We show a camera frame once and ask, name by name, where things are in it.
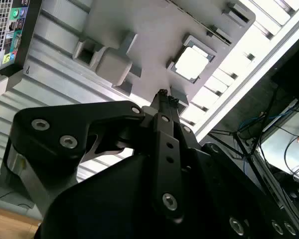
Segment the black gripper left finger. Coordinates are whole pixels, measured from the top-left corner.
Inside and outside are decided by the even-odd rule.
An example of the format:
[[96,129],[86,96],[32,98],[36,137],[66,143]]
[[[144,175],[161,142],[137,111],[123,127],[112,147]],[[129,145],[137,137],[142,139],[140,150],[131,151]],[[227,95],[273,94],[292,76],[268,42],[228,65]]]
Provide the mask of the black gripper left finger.
[[152,202],[175,224],[184,217],[179,140],[167,90],[149,108],[130,101],[28,108],[13,119],[9,169],[43,218],[55,199],[131,156],[152,166]]

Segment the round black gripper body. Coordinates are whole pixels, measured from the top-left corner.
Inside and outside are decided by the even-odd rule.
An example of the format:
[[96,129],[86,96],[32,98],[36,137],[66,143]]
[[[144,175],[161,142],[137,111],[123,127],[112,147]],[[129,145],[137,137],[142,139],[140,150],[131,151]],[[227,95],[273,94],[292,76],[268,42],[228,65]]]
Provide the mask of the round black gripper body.
[[221,239],[224,225],[201,178],[209,155],[191,151],[182,174],[184,219],[175,224],[152,202],[152,166],[131,156],[59,195],[39,228],[42,239]]

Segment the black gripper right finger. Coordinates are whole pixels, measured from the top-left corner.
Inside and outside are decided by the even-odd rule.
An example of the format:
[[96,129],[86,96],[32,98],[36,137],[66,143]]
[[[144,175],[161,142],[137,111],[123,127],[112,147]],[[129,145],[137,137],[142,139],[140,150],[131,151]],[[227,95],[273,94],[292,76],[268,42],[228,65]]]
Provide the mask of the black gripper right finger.
[[179,121],[178,99],[169,97],[180,143],[186,233],[198,239],[299,239],[299,218],[267,180],[256,185],[216,144],[200,145]]

